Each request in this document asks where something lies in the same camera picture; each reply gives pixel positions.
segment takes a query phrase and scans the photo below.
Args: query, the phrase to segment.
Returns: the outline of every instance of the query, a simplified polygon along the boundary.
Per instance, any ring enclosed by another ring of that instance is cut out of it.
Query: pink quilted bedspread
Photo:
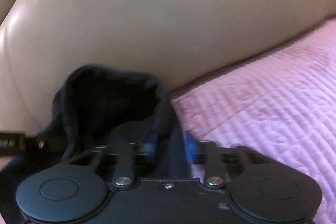
[[[336,20],[173,100],[185,129],[313,177],[317,224],[336,223]]]

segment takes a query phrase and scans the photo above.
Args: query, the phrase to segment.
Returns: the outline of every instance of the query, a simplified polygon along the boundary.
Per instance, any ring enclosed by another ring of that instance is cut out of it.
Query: quilted fabric
[[[317,224],[336,223],[336,20],[173,101],[186,130],[313,177]]]

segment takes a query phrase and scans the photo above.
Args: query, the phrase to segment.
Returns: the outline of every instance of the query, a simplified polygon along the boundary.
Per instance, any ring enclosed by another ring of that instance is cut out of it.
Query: black cloth bag
[[[55,95],[52,121],[36,138],[50,136],[66,138],[64,153],[15,156],[0,172],[0,212],[7,224],[25,223],[15,201],[21,181],[97,144],[147,143],[153,156],[140,177],[189,177],[184,138],[169,95],[147,74],[96,65],[78,68]]]

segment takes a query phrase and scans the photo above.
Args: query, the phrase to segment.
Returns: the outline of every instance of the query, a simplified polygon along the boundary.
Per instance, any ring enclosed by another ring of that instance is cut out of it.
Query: silver screw
[[[39,142],[39,149],[42,149],[43,146],[44,146],[44,141],[40,141],[40,142]]]
[[[207,183],[211,186],[218,186],[223,183],[223,179],[220,177],[209,177]]]
[[[129,177],[120,177],[117,178],[114,182],[118,186],[127,186],[132,183],[132,180]]]
[[[166,184],[165,184],[165,188],[166,188],[166,189],[172,189],[174,186],[175,186],[174,183],[166,183]]]

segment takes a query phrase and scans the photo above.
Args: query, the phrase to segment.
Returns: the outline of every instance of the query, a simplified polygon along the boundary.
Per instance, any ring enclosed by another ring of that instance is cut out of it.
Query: black plastic mount
[[[66,137],[29,137],[23,131],[0,131],[0,157],[21,154],[45,155],[63,153],[67,148]]]
[[[313,223],[322,193],[309,176],[244,146],[196,142],[198,179],[145,179],[146,144],[96,146],[27,178],[27,223]]]

